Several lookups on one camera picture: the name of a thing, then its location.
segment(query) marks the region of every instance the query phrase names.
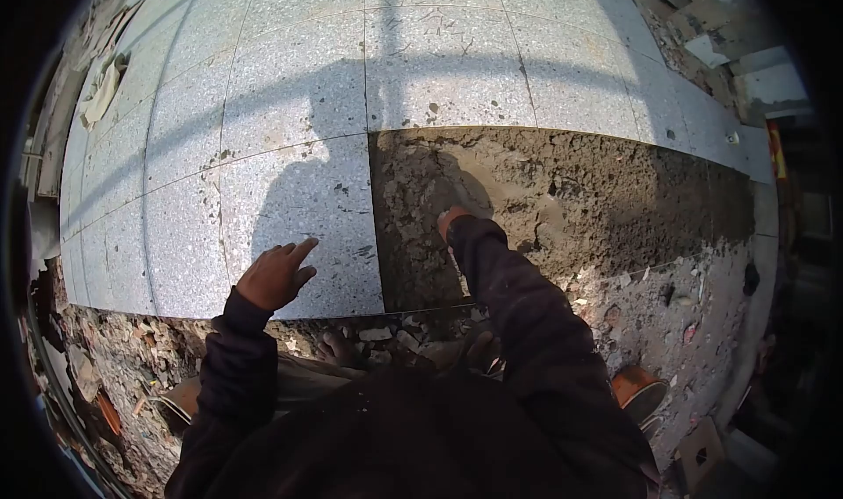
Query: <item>orange bucket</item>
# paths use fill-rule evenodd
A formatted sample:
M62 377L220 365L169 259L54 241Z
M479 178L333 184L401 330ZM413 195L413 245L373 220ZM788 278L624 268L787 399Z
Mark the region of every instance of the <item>orange bucket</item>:
M612 378L618 404L636 424L652 415L668 394L668 385L638 366L627 366Z

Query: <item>sleeve cuff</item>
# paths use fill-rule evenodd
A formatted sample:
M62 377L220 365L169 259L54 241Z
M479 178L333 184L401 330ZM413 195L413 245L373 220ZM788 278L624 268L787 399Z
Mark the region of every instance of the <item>sleeve cuff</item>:
M225 302L225 316L228 325L244 332L259 333L267 326L272 311L264 310L243 298L236 287L231 287L231 294Z

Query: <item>debris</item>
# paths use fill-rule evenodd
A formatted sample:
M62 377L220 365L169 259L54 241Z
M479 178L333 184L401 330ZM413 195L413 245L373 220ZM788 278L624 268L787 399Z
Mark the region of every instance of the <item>debris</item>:
M135 404L135 409L132 409L132 415L137 415L141 412L141 408L144 404L146 404L147 397L142 396L140 399L137 400L137 404Z
M91 363L87 352L82 347L75 344L68 346L68 357L79 393L82 394L83 399L93 402L102 383L100 372Z
M418 327L419 322L413 319L413 315L407 316L404 320L404 325L409 325L410 327Z
M117 411L114 409L111 401L107 396L103 395L102 392L98 392L97 404L100 405L103 417L105 418L105 421L108 422L111 431L113 431L115 435L120 435L120 416L117 415Z
M754 263L748 263L746 269L743 270L743 294L752 296L755 294L755 289L761 283L761 275Z
M389 351L375 351L369 353L369 363L377 366L387 365L392 362L392 353Z
M392 338L392 331L387 327L382 329L364 329L358 332L357 336L363 341L388 340Z
M419 351L419 341L416 340L410 333L405 330L399 330L398 334L395 335L398 338L398 343L402 346L405 346L407 349L413 352Z
M696 323L688 325L685 327L684 335L682 336L682 343L684 345L690 344L690 341L694 339L694 335L696 334Z
M89 132L103 118L108 106L117 93L122 73L126 71L126 57L121 53L109 63L105 72L100 73L88 89L88 94L79 102L79 120Z

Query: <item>rough concrete surface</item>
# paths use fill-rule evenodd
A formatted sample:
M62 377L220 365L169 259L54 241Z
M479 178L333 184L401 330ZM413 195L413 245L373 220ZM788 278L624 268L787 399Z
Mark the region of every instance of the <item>rough concrete surface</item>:
M752 234L746 177L666 148L494 126L375 133L369 144L387 311L467 294L436 231L453 203L492 217L554 283L588 267L632 273Z

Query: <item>left hand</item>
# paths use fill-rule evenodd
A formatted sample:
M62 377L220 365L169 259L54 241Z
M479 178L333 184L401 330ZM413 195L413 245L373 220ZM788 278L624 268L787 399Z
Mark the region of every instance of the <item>left hand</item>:
M299 244L278 245L265 251L237 282L237 292L261 309L279 310L316 276L315 267L299 266L317 244L319 240L308 238Z

